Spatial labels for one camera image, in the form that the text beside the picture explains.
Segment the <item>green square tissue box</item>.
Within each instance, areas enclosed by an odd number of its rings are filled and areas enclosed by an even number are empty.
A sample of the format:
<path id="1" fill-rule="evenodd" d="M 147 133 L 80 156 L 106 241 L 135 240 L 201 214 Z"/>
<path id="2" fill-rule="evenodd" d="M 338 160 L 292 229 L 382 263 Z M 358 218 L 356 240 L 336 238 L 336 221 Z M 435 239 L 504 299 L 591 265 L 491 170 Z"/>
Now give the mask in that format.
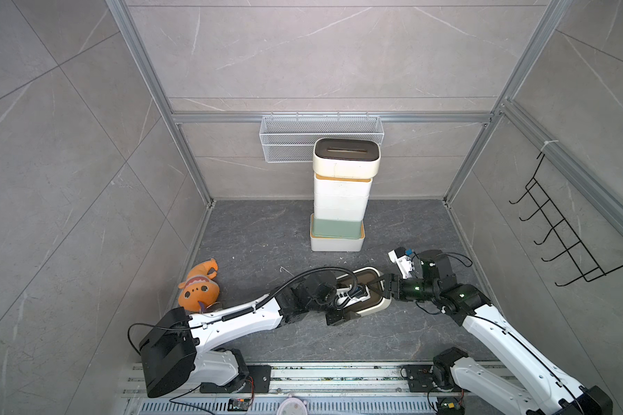
<path id="1" fill-rule="evenodd" d="M 313 216 L 311 233 L 316 238 L 359 240 L 363 238 L 363 223 L 361 221 L 336 221 L 318 219 Z"/>

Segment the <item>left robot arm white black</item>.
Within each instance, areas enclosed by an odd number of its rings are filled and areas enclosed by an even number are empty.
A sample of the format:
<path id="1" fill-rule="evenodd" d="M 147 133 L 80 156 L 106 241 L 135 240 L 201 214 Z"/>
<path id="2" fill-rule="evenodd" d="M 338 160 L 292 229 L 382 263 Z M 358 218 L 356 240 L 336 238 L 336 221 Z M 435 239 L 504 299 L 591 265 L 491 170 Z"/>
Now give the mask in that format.
<path id="1" fill-rule="evenodd" d="M 217 387 L 232 386 L 249 372 L 242 356 L 222 346 L 252 333 L 295 323 L 310 311 L 342 318 L 346 308 L 367 297 L 354 271 L 324 266 L 304 271 L 268 294 L 245 304 L 207 314 L 178 307 L 135 346 L 148 397 L 172 393 L 192 376 Z"/>

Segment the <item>cream box dark lid back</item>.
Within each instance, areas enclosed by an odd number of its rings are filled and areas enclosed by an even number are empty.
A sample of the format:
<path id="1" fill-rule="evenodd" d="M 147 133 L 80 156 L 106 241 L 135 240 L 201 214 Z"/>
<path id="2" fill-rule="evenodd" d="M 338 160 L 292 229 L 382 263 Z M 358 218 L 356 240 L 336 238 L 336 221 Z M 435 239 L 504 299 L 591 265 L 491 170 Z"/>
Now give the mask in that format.
<path id="1" fill-rule="evenodd" d="M 386 297 L 383 274 L 373 267 L 353 271 L 361 290 L 342 310 L 344 320 L 354 320 L 387 309 L 392 299 Z"/>

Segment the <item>white box grey-blue lid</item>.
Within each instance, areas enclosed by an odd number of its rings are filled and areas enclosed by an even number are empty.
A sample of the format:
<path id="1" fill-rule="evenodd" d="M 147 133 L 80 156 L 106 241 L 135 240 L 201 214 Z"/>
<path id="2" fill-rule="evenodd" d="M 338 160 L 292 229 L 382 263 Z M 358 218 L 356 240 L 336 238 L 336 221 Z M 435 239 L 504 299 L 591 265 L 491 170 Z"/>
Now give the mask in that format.
<path id="1" fill-rule="evenodd" d="M 361 196 L 315 195 L 314 215 L 326 221 L 360 222 L 368 202 L 368 197 Z"/>

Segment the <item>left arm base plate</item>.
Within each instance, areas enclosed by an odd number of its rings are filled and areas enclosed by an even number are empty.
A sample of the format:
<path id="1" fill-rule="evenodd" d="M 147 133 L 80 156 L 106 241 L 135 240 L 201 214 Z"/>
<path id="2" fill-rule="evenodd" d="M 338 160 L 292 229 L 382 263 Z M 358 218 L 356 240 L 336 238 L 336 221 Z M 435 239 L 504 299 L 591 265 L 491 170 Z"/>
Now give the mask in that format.
<path id="1" fill-rule="evenodd" d="M 265 394 L 270 389 L 273 367 L 270 365 L 249 365 L 246 373 L 239 373 L 226 386 L 204 382 L 199 387 L 201 394 Z"/>

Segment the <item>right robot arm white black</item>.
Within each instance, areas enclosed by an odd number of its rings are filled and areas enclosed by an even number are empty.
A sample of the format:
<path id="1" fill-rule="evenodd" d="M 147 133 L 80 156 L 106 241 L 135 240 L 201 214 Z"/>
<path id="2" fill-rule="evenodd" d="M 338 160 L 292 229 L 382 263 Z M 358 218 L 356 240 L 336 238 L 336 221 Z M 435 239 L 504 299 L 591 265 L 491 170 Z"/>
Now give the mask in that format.
<path id="1" fill-rule="evenodd" d="M 389 252 L 399 273 L 385 278 L 386 297 L 430 302 L 481 341 L 517 379 L 511 383 L 453 347 L 433 360 L 433 389 L 467 390 L 504 414 L 611 414 L 612 399 L 597 386 L 585 387 L 528 342 L 479 288 L 458 282 L 451 252 L 418 254 L 404 247 Z"/>

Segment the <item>bamboo-lid tissue box front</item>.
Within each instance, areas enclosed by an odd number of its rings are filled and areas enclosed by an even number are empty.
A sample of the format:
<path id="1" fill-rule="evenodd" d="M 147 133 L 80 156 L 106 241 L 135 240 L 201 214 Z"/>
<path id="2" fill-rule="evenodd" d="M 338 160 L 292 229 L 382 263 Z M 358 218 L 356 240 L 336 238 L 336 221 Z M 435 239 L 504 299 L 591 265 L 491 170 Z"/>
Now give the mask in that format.
<path id="1" fill-rule="evenodd" d="M 315 175 L 313 181 L 316 198 L 368 198 L 373 183 L 372 179 L 340 179 L 319 175 Z"/>

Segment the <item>cream box dark lid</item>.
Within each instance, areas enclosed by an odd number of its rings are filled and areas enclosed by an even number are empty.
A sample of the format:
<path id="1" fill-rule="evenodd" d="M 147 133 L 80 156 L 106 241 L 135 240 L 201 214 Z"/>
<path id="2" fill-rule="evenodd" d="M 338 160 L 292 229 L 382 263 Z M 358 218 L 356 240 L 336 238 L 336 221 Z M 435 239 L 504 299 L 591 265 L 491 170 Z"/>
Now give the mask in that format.
<path id="1" fill-rule="evenodd" d="M 342 310 L 344 320 L 354 320 L 387 309 L 392 299 L 386 297 L 383 274 L 373 267 L 353 271 L 361 290 Z"/>
<path id="2" fill-rule="evenodd" d="M 381 163 L 379 144 L 361 139 L 320 138 L 313 148 L 313 171 L 323 177 L 373 179 Z"/>

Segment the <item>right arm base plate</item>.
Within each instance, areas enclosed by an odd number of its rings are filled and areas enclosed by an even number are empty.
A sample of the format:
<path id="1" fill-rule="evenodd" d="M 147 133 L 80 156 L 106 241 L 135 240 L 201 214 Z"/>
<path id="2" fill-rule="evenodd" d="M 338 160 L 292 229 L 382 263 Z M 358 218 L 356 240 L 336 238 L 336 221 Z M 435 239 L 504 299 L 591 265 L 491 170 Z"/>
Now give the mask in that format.
<path id="1" fill-rule="evenodd" d="M 412 393 L 438 391 L 448 385 L 445 370 L 432 363 L 402 365 L 400 376 L 408 382 L 408 388 Z"/>

